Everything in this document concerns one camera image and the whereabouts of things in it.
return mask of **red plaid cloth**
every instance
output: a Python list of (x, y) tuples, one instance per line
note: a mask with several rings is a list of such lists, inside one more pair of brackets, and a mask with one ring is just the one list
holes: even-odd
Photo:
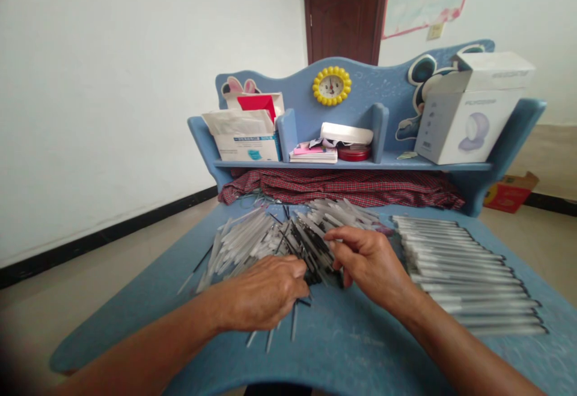
[(218, 195), (226, 205), (259, 187), (288, 204), (347, 198), (361, 207), (400, 204), (456, 210), (465, 203), (442, 172), (233, 168), (231, 173), (236, 179)]

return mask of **red envelope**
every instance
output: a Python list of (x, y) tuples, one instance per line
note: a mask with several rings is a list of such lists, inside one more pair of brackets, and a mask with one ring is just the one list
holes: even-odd
[(275, 105), (272, 102), (272, 96), (265, 94), (262, 96), (239, 96), (237, 99), (243, 111), (257, 111), (259, 109), (265, 109), (268, 111), (272, 123), (275, 123), (276, 112)]

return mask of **round container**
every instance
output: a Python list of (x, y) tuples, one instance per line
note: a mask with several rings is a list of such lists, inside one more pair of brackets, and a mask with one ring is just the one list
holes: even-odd
[(371, 147), (355, 147), (354, 150), (351, 150), (350, 147), (340, 147), (337, 153), (338, 158), (341, 160), (362, 162), (371, 156)]

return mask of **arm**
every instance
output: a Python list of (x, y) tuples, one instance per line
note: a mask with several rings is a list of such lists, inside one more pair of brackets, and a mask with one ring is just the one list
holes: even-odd
[(459, 393), (543, 394), (419, 290), (383, 234), (341, 227), (329, 231), (325, 240), (331, 241), (334, 268), (344, 267), (345, 286), (355, 281), (398, 319)]
[(54, 393), (159, 395), (219, 333), (275, 328), (309, 294), (306, 270), (295, 256), (266, 257), (123, 340)]

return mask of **tiled floor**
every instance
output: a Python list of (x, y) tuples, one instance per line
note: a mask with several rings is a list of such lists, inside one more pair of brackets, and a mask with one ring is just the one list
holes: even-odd
[[(58, 383), (48, 359), (75, 327), (217, 205), (206, 201), (123, 239), (0, 291), (3, 343), (39, 388)], [(516, 215), (484, 209), (481, 220), (577, 306), (577, 219), (531, 207)]]

